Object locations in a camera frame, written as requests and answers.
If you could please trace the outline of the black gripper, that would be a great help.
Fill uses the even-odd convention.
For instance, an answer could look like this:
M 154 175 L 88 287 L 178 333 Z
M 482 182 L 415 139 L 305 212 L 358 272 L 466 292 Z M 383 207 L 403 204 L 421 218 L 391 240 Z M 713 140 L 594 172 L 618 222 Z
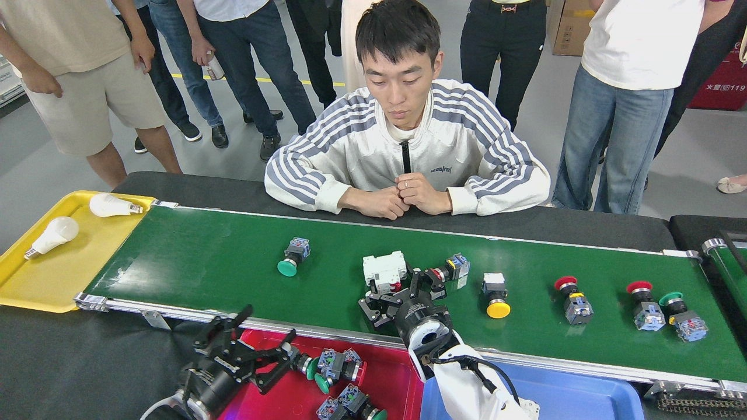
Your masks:
M 448 269 L 446 266 L 419 269 L 409 267 L 411 285 L 429 287 L 432 300 L 446 297 Z M 397 293 L 367 292 L 358 300 L 373 328 L 381 328 L 393 322 L 405 345 L 426 345 L 450 332 L 453 324 L 448 309 L 436 306 L 427 299 L 413 299 L 413 293 L 401 290 Z
M 193 338 L 193 348 L 199 354 L 212 357 L 230 355 L 241 335 L 240 325 L 253 314 L 253 306 L 234 316 L 214 316 Z M 250 367 L 245 376 L 260 394 L 270 389 L 292 365 L 290 351 L 296 330 L 291 329 L 279 346 L 267 350 L 252 350 L 248 356 L 200 359 L 184 367 L 179 375 L 178 407 L 188 418 L 218 418 L 235 398 L 243 379 L 241 370 Z

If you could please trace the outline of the seated person's left hand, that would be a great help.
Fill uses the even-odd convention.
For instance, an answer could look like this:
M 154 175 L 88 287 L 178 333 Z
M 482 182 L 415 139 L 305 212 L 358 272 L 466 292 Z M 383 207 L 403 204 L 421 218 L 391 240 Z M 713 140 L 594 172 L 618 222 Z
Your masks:
M 447 191 L 438 191 L 420 172 L 406 173 L 395 178 L 398 195 L 406 205 L 419 208 L 428 215 L 451 213 L 453 203 Z

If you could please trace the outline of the seated person's right hand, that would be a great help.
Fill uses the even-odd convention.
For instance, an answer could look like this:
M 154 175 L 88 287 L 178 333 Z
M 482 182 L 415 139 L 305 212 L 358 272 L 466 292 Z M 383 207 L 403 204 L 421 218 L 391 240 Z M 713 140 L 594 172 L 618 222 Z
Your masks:
M 408 212 L 410 205 L 400 197 L 397 187 L 376 191 L 349 187 L 339 199 L 338 208 L 352 209 L 368 217 L 394 221 Z

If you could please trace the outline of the standing person's right hand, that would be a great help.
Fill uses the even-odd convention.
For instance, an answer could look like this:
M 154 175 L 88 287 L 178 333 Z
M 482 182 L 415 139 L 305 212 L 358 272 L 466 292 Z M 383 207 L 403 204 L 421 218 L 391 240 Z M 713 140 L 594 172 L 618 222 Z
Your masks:
M 191 37 L 192 58 L 195 63 L 207 67 L 213 59 L 215 48 L 202 34 Z

